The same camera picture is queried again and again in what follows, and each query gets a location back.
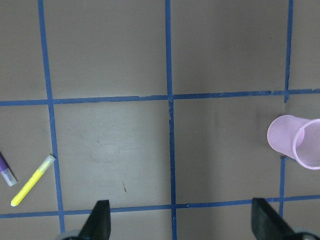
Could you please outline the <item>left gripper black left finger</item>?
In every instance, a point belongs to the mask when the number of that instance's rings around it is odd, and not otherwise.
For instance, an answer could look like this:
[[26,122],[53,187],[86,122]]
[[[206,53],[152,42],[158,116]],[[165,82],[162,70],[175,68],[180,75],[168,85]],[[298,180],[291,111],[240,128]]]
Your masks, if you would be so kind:
[[96,202],[77,238],[80,240],[108,240],[111,235],[109,200]]

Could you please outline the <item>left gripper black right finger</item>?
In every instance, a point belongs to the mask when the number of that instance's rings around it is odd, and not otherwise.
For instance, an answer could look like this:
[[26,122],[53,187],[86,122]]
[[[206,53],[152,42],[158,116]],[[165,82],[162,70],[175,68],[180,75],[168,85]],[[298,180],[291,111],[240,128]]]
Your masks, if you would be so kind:
[[284,240],[295,234],[264,198],[252,199],[251,230],[256,240]]

